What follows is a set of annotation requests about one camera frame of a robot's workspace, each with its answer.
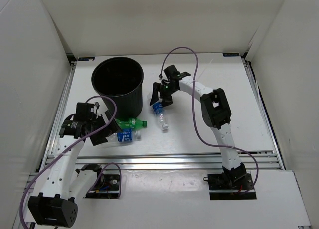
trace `green plastic bottle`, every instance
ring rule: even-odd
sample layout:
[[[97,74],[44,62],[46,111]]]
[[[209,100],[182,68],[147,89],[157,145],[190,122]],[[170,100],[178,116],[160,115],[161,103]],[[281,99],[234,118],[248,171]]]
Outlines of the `green plastic bottle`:
[[[130,128],[132,131],[141,130],[148,125],[147,121],[141,121],[138,118],[128,118],[127,120],[117,119],[116,123],[121,129]]]

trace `black trash can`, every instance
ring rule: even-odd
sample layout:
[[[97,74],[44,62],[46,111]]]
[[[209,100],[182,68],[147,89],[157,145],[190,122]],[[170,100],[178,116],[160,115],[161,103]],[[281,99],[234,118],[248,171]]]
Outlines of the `black trash can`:
[[[100,63],[93,71],[92,85],[102,96],[113,99],[117,105],[116,118],[136,118],[142,111],[142,67],[127,57],[114,57]],[[113,114],[114,106],[103,99]]]

